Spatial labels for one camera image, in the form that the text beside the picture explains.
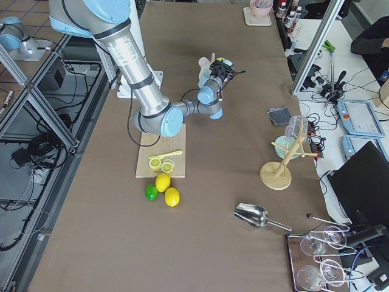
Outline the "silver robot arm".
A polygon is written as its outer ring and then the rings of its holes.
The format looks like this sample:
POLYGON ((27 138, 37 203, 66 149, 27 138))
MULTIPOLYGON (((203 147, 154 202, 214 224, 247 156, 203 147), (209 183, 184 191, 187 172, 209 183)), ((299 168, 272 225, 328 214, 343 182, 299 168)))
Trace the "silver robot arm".
POLYGON ((17 50, 23 57, 33 55, 38 47, 24 24, 15 16, 1 19, 1 45, 7 50, 17 50))
POLYGON ((200 88, 197 100, 171 103, 154 78, 131 31, 131 1, 50 1, 50 23, 54 30, 102 42, 119 67, 131 92, 140 102, 134 124, 145 133, 163 137, 177 135, 184 117, 194 113, 211 119, 222 116, 219 93, 222 84, 232 79, 233 63, 217 58, 210 75, 200 88))

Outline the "person arm dark sleeve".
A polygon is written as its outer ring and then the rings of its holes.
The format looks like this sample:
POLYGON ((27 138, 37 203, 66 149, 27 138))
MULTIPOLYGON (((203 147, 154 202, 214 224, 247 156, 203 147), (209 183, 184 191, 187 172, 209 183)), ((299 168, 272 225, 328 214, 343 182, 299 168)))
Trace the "person arm dark sleeve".
POLYGON ((388 16, 379 18, 352 43, 353 54, 379 54, 388 48, 388 16))

